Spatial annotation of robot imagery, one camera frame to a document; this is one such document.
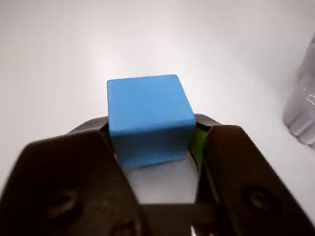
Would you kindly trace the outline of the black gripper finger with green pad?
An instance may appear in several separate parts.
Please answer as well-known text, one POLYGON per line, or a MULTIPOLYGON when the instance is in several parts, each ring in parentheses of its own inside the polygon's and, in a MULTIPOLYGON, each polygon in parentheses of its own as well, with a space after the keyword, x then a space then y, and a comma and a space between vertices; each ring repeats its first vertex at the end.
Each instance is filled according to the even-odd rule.
POLYGON ((109 145, 108 119, 32 142, 0 198, 3 236, 148 236, 150 227, 109 145))
POLYGON ((312 236, 315 228, 260 150, 237 125, 196 114, 192 156, 218 206, 218 223, 236 236, 312 236))

